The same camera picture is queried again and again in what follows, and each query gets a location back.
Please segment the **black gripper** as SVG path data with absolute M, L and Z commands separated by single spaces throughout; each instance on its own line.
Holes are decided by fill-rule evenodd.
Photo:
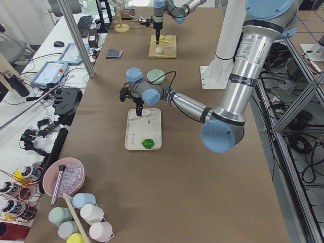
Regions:
M 144 101 L 141 97 L 134 97 L 132 96 L 133 102 L 136 104 L 136 115 L 141 117 L 142 116 L 142 105 L 144 104 Z
M 155 42 L 158 45 L 159 44 L 159 39 L 160 39 L 160 30 L 163 28 L 163 23 L 162 22 L 155 22 L 154 23 L 154 29 L 155 31 Z

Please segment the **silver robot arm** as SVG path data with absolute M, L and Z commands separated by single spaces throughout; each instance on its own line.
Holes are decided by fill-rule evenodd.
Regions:
M 188 117 L 198 120 L 203 124 L 200 132 L 203 144 L 216 153 L 227 152 L 242 140 L 244 111 L 271 45 L 275 40 L 293 36 L 297 28 L 297 1 L 246 1 L 245 10 L 242 40 L 218 107 L 205 106 L 171 86 L 155 85 L 145 80 L 137 67 L 126 73 L 134 101 L 154 105 L 165 100 Z
M 153 17 L 152 23 L 155 29 L 156 44 L 159 44 L 160 31 L 163 28 L 164 13 L 171 16 L 176 23 L 181 24 L 184 22 L 186 16 L 192 13 L 195 8 L 203 5 L 205 0 L 192 0 L 183 4 L 181 7 L 177 7 L 174 1 L 157 0 L 153 2 Z

